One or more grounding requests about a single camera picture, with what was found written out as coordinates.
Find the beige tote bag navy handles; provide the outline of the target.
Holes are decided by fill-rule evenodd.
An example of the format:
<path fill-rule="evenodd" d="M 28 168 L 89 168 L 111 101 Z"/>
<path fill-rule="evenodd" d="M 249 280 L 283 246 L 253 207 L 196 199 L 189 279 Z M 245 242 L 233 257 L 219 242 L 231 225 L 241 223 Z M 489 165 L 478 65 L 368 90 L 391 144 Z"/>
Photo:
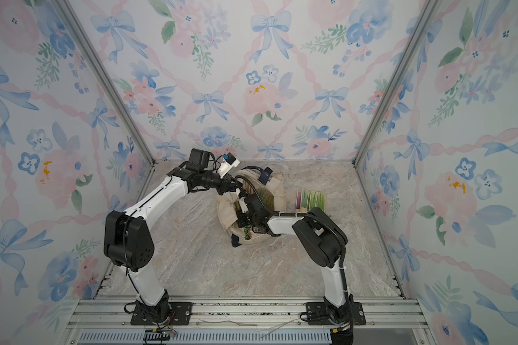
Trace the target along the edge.
<path fill-rule="evenodd" d="M 275 234 L 269 216 L 286 210 L 283 176 L 270 168 L 247 166 L 234 175 L 237 189 L 217 198 L 217 215 L 233 247 L 257 244 Z"/>

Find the purple bamboo folding fan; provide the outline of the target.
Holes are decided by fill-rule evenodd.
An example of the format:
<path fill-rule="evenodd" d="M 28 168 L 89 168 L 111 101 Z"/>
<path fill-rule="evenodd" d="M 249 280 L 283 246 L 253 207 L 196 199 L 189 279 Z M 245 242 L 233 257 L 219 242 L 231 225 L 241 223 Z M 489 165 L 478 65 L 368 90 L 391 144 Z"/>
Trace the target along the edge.
<path fill-rule="evenodd" d="M 295 211 L 299 212 L 302 208 L 302 192 L 298 191 L 296 193 L 296 205 L 295 205 Z"/>

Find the green bamboo folding fan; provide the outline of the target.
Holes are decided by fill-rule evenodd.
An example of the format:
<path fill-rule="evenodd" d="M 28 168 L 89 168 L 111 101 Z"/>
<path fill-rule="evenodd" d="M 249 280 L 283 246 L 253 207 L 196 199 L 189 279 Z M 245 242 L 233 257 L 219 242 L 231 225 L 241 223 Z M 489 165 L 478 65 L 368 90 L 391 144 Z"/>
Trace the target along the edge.
<path fill-rule="evenodd" d="M 326 209 L 326 194 L 323 192 L 319 192 L 317 195 L 317 207 L 322 211 Z"/>
<path fill-rule="evenodd" d="M 309 210 L 311 210 L 317 206 L 318 198 L 319 198 L 319 193 L 317 191 L 312 191 L 309 194 Z"/>

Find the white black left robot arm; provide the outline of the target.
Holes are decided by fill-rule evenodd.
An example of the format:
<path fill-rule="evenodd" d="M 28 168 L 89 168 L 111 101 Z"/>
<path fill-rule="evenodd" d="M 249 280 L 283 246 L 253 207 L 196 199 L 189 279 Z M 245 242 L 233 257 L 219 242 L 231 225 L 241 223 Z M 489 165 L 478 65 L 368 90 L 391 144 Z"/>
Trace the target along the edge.
<path fill-rule="evenodd" d="M 211 152 L 193 149 L 189 159 L 172 169 L 148 195 L 124 211 L 111 211 L 106 216 L 104 254 L 114 265 L 125 269 L 143 305 L 158 307 L 168 301 L 168 293 L 151 264 L 155 253 L 153 227 L 190 193 L 235 192 L 237 183 L 229 172 L 239 164 L 239 159 L 231 153 L 217 158 Z"/>

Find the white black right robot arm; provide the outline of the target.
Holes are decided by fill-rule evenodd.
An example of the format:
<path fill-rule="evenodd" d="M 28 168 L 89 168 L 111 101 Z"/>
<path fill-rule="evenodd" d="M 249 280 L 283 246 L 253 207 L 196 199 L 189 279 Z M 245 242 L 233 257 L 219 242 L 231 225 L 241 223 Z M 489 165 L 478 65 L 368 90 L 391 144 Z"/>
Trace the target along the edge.
<path fill-rule="evenodd" d="M 284 213 L 270 210 L 256 194 L 241 192 L 237 221 L 257 234 L 271 237 L 294 235 L 309 258 L 321 269 L 327 318 L 335 325 L 352 322 L 351 295 L 345 277 L 348 238 L 319 207 L 307 212 Z"/>

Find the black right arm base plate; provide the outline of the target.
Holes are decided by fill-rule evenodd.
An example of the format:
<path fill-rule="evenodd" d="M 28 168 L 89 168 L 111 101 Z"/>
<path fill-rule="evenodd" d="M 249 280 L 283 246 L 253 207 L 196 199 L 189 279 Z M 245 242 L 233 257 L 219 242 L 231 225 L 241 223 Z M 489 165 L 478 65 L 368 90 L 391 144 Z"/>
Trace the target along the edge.
<path fill-rule="evenodd" d="M 328 302 L 308 302 L 306 311 L 300 315 L 300 319 L 310 326 L 344 326 L 350 323 L 352 317 L 354 326 L 364 326 L 367 321 L 363 306 L 358 302 L 351 305 L 335 307 Z"/>

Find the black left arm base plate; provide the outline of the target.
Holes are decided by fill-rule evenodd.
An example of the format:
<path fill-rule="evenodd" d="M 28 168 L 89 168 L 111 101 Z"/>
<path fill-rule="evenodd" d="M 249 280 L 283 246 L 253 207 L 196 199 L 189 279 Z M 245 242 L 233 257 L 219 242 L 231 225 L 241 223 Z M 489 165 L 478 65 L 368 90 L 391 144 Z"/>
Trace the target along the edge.
<path fill-rule="evenodd" d="M 193 307 L 190 302 L 169 302 L 165 304 L 165 313 L 156 313 L 139 301 L 134 305 L 133 310 L 127 310 L 132 316 L 131 326 L 188 326 Z"/>

